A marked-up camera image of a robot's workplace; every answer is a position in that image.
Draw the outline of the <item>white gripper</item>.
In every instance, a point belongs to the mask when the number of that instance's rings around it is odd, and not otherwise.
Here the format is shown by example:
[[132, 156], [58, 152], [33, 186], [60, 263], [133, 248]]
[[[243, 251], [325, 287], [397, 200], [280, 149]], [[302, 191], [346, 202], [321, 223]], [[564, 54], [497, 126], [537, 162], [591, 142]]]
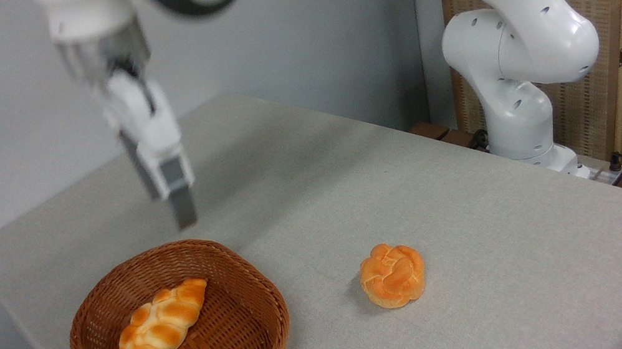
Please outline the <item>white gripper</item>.
[[163, 200], [178, 229], [187, 229], [198, 218], [194, 174], [163, 88], [156, 80], [119, 69], [99, 86], [97, 96], [150, 198]]

